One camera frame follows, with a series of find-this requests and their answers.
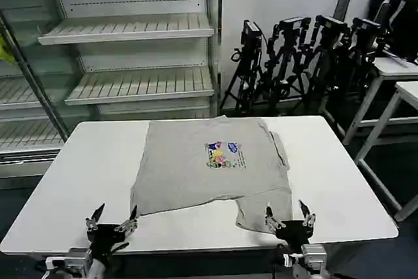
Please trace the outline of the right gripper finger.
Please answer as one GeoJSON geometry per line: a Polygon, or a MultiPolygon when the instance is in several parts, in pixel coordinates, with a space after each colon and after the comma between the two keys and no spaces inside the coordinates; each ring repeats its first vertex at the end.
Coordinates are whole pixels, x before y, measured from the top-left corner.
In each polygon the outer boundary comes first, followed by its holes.
{"type": "Polygon", "coordinates": [[[311,212],[308,206],[301,200],[299,200],[299,204],[302,214],[304,216],[302,225],[305,227],[313,227],[316,221],[316,215],[313,212],[311,212]]]}
{"type": "Polygon", "coordinates": [[[266,211],[265,211],[265,225],[272,232],[276,232],[278,229],[285,228],[285,224],[281,220],[277,220],[274,217],[272,208],[270,206],[267,206],[266,207],[266,211]]]}

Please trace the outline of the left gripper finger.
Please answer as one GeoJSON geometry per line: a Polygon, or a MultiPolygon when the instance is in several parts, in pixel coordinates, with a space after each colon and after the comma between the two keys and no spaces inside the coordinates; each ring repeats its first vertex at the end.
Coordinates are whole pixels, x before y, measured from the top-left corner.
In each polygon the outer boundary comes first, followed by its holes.
{"type": "Polygon", "coordinates": [[[129,218],[122,224],[118,225],[115,230],[117,232],[133,232],[138,226],[137,218],[137,205],[135,205],[129,218]]]}
{"type": "Polygon", "coordinates": [[[86,218],[86,227],[88,231],[97,230],[98,221],[103,213],[105,204],[103,203],[99,208],[95,209],[90,218],[86,218]]]}

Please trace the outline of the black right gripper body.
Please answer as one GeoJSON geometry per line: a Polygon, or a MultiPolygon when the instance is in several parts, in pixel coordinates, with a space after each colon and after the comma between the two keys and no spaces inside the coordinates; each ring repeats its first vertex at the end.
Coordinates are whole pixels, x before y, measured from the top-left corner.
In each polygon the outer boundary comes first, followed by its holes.
{"type": "Polygon", "coordinates": [[[311,227],[302,220],[282,221],[275,231],[278,239],[287,243],[289,250],[293,253],[301,254],[302,246],[309,244],[311,237],[311,227]]]}

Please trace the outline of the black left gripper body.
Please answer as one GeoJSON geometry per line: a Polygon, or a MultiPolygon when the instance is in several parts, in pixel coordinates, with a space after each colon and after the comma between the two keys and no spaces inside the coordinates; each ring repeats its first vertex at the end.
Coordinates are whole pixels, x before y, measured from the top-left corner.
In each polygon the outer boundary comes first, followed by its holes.
{"type": "Polygon", "coordinates": [[[87,231],[92,259],[109,261],[119,250],[128,247],[125,232],[117,232],[115,224],[99,224],[97,230],[87,231]]]}

